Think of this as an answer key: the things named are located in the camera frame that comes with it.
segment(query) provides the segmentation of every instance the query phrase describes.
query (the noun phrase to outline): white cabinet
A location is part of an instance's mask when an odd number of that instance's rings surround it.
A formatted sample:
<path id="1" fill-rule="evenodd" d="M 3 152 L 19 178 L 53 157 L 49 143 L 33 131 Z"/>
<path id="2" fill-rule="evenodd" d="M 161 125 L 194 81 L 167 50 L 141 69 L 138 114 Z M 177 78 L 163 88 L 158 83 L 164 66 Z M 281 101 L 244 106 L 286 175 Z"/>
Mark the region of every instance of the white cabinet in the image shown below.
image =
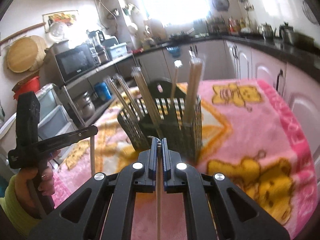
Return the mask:
<path id="1" fill-rule="evenodd" d="M 236 46 L 233 42 L 231 41 L 226 41 L 226 50 L 227 53 L 227 62 L 232 68 L 228 68 L 230 71 L 228 71 L 228 78 L 239 78 L 238 77 L 238 61 L 235 56 L 235 49 Z"/>
<path id="2" fill-rule="evenodd" d="M 162 50 L 142 54 L 137 57 L 136 61 L 147 83 L 161 78 L 170 79 Z"/>
<path id="3" fill-rule="evenodd" d="M 251 54 L 253 73 L 255 73 L 254 77 L 263 79 L 274 88 L 276 88 L 277 80 L 279 80 L 278 92 L 280 95 L 283 95 L 286 63 L 255 49 L 251 49 Z"/>
<path id="4" fill-rule="evenodd" d="M 254 78 L 251 48 L 239 43 L 226 41 L 229 51 L 229 63 L 233 65 L 236 79 Z"/>
<path id="5" fill-rule="evenodd" d="M 303 71 L 287 63 L 283 98 L 302 127 L 314 160 L 320 156 L 319 95 L 320 85 Z"/>
<path id="6" fill-rule="evenodd" d="M 187 45 L 182 45 L 179 46 L 180 49 L 180 56 L 179 57 L 173 57 L 172 54 L 167 50 L 167 48 L 163 49 L 163 54 L 165 61 L 167 63 L 169 73 L 171 78 L 174 78 L 175 74 L 175 66 L 174 62 L 176 60 L 181 60 L 183 66 L 179 68 L 179 75 L 178 75 L 178 82 L 188 82 L 189 81 L 189 72 L 190 72 L 190 50 L 194 50 L 193 44 L 187 44 Z"/>
<path id="7" fill-rule="evenodd" d="M 242 44 L 235 44 L 236 59 L 238 60 L 238 79 L 252 79 L 254 77 L 252 71 L 251 48 Z"/>
<path id="8" fill-rule="evenodd" d="M 223 79 L 228 76 L 223 40 L 198 42 L 194 43 L 193 47 L 196 55 L 204 54 L 206 57 L 203 80 Z"/>

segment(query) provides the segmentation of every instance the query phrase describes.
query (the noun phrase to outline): blender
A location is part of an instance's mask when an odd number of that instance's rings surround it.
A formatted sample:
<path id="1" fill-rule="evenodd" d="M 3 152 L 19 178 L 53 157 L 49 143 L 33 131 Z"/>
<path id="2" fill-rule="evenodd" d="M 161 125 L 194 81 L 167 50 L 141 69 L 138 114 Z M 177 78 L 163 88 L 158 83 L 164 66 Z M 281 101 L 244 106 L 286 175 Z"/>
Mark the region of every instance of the blender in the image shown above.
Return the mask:
<path id="1" fill-rule="evenodd" d="M 101 39 L 104 40 L 103 32 L 100 30 L 97 30 L 93 32 L 87 32 L 87 34 L 97 51 L 97 54 L 101 63 L 107 63 L 109 59 L 100 41 Z"/>

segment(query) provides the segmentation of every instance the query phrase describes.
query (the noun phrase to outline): yellow cartoon bear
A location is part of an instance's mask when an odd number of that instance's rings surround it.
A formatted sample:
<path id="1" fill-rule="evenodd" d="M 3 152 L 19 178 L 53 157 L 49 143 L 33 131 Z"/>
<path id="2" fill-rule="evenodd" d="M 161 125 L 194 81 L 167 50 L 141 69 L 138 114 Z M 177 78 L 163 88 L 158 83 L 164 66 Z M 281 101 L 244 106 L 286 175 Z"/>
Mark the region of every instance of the yellow cartoon bear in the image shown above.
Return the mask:
<path id="1" fill-rule="evenodd" d="M 230 178 L 280 224 L 285 225 L 288 222 L 293 192 L 291 165 L 288 160 L 280 158 L 263 169 L 256 158 L 245 157 L 239 165 L 210 161 L 208 174 L 217 172 Z"/>
<path id="2" fill-rule="evenodd" d="M 248 111 L 252 108 L 247 103 L 260 103 L 262 96 L 255 86 L 238 86 L 236 83 L 230 83 L 224 86 L 213 86 L 215 95 L 212 98 L 213 104 L 233 103 L 238 107 L 245 107 Z"/>

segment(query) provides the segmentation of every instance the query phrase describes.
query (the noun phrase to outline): cutting board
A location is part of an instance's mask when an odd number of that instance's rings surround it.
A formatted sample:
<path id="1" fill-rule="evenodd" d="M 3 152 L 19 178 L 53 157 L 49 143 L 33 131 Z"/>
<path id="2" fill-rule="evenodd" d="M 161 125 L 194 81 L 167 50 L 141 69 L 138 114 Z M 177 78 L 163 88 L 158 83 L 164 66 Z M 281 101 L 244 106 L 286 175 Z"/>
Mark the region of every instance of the cutting board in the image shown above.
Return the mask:
<path id="1" fill-rule="evenodd" d="M 15 73 L 35 71 L 42 65 L 45 47 L 44 39 L 36 35 L 16 40 L 6 56 L 7 67 Z"/>

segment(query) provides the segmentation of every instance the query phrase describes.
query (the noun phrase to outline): yellow sleeve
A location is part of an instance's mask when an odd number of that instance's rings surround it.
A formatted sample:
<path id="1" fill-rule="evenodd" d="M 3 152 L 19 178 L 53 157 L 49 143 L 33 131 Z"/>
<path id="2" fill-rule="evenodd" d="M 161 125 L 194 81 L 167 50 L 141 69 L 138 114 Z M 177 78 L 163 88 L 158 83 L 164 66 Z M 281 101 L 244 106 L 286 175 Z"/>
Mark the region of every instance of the yellow sleeve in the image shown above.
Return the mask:
<path id="1" fill-rule="evenodd" d="M 14 190 L 15 177 L 16 176 L 13 176 L 10 179 L 4 198 L 0 198 L 0 205 L 15 229 L 22 236 L 27 237 L 30 230 L 35 227 L 40 220 L 28 215 L 20 206 Z"/>

